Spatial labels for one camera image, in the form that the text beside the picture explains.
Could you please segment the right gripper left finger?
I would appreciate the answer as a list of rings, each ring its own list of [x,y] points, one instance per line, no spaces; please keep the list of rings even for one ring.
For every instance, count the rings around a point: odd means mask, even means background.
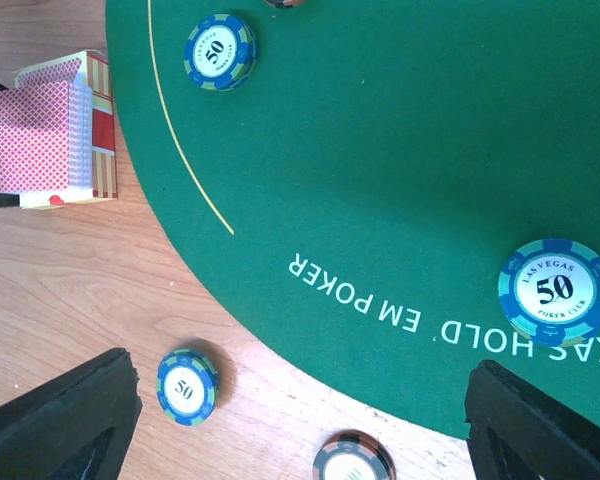
[[[130,353],[113,348],[0,406],[0,479],[116,479],[137,384]]]

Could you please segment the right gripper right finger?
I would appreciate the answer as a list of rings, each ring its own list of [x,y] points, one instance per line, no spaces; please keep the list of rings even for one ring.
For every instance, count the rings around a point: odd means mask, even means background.
[[[600,479],[600,427],[495,361],[471,371],[465,412],[478,479]]]

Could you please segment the blue poker chip stack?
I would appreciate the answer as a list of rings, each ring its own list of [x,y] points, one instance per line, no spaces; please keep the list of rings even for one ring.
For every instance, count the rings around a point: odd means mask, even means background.
[[[191,349],[174,350],[159,364],[156,395],[166,415],[196,426],[212,414],[218,397],[218,371],[210,359]]]

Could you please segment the dark red chip stack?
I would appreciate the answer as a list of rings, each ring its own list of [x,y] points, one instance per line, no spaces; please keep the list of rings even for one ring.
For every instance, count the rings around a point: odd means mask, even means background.
[[[344,430],[329,437],[313,461],[315,480],[396,480],[393,460],[374,437]]]

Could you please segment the red playing card deck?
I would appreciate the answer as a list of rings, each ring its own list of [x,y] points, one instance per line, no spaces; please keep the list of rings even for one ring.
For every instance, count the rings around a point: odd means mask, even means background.
[[[68,81],[0,91],[0,193],[86,189],[92,90]]]

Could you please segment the single blue poker chip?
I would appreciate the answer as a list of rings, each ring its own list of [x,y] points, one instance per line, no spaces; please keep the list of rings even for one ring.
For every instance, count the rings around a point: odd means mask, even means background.
[[[240,17],[217,13],[199,22],[184,49],[184,69],[198,87],[210,91],[236,89],[246,82],[258,56],[252,29]]]

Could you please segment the single red poker chip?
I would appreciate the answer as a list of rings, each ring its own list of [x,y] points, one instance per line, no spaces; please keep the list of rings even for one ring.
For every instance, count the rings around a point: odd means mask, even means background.
[[[274,8],[286,9],[302,5],[305,0],[266,0],[266,3]]]

